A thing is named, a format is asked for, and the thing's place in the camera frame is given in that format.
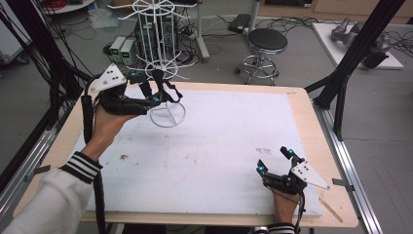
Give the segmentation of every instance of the striped sleeve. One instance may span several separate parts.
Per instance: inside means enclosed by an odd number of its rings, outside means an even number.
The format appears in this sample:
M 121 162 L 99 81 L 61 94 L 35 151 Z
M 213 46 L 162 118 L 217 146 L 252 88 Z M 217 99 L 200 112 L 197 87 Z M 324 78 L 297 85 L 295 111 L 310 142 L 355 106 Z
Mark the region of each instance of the striped sleeve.
M 294 225 L 291 223 L 277 223 L 268 226 L 270 234 L 294 234 Z
M 81 152 L 75 152 L 69 161 L 61 167 L 65 172 L 78 177 L 85 183 L 92 183 L 102 166 Z

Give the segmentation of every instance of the black seat cushion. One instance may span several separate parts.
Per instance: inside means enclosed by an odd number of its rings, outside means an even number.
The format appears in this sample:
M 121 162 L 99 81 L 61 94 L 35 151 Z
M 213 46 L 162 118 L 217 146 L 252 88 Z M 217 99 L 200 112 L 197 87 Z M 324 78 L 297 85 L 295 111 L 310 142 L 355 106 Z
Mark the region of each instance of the black seat cushion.
M 252 30 L 248 34 L 248 41 L 256 48 L 268 51 L 282 50 L 287 44 L 284 35 L 269 28 L 256 28 Z

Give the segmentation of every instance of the white board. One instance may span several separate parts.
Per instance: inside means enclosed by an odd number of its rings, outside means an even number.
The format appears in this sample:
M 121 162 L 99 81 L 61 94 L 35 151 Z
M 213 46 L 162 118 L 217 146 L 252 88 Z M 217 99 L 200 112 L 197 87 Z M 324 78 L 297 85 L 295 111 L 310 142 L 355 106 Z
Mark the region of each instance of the white board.
M 348 48 L 343 44 L 341 41 L 332 41 L 331 40 L 331 30 L 336 28 L 338 24 L 330 24 L 330 23 L 313 23 L 313 28 L 322 42 L 322 45 L 327 50 L 328 55 L 334 61 L 335 65 L 340 63 L 341 59 L 343 59 L 344 54 L 347 52 Z M 347 26 L 347 32 L 350 31 L 352 25 Z M 390 69 L 396 70 L 401 69 L 403 65 L 392 55 L 390 52 L 386 52 L 386 55 L 389 56 L 384 61 L 382 61 L 377 67 L 374 69 Z M 357 68 L 365 68 L 362 64 L 359 64 Z
M 282 146 L 305 157 L 286 95 L 180 92 L 187 113 L 179 126 L 160 128 L 139 116 L 101 156 L 106 210 L 272 214 L 272 194 L 256 172 L 258 159 L 281 176 L 290 169 Z M 141 97 L 138 89 L 127 89 L 127 95 Z M 74 149 L 83 145 L 80 136 Z M 305 193 L 305 215 L 321 215 L 316 189 L 309 185 Z M 88 210 L 94 210 L 94 198 Z

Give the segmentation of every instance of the black pole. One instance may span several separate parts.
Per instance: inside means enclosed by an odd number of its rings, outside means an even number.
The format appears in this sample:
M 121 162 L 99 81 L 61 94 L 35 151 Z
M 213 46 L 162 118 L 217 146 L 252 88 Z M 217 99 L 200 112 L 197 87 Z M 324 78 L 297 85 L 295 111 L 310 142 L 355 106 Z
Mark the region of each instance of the black pole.
M 314 99 L 314 105 L 318 105 L 324 109 L 329 109 L 330 103 L 338 96 L 334 116 L 334 133 L 340 140 L 343 140 L 341 130 L 347 83 L 352 73 L 366 55 L 368 55 L 370 48 L 403 5 L 404 1 L 405 0 L 379 1 L 357 35 L 356 40 L 337 65 L 337 68 L 329 76 L 305 88 L 309 93 L 324 87 L 321 94 Z

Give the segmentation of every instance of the white sleeve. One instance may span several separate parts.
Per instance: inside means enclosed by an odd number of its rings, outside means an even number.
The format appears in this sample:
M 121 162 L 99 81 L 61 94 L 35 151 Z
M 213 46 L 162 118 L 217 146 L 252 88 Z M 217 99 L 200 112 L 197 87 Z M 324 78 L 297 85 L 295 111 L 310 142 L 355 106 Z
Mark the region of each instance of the white sleeve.
M 3 234 L 76 233 L 100 169 L 98 163 L 76 152 L 61 169 L 45 174 L 36 196 Z

